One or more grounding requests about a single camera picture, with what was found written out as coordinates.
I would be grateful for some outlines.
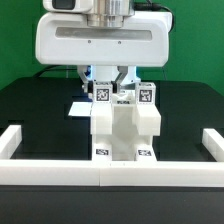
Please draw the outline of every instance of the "black table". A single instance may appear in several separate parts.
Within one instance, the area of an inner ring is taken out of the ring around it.
[[[195,82],[155,82],[162,116],[154,137],[160,161],[214,161],[203,128],[224,133],[224,97]],[[22,78],[0,91],[0,131],[22,124],[12,159],[91,159],[89,118],[72,118],[88,101],[78,79]],[[224,223],[224,189],[176,187],[0,186],[1,223]]]

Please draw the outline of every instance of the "white card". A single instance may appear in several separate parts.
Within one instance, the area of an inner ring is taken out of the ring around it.
[[[73,117],[90,117],[91,108],[91,102],[73,102],[68,115]]]

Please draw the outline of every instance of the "green backdrop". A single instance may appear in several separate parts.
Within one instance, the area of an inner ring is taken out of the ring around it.
[[[224,2],[161,0],[176,17],[170,34],[168,80],[208,83],[224,95]],[[35,33],[45,13],[42,0],[0,1],[0,89],[44,66],[35,59]],[[143,79],[164,79],[161,68],[139,68]]]

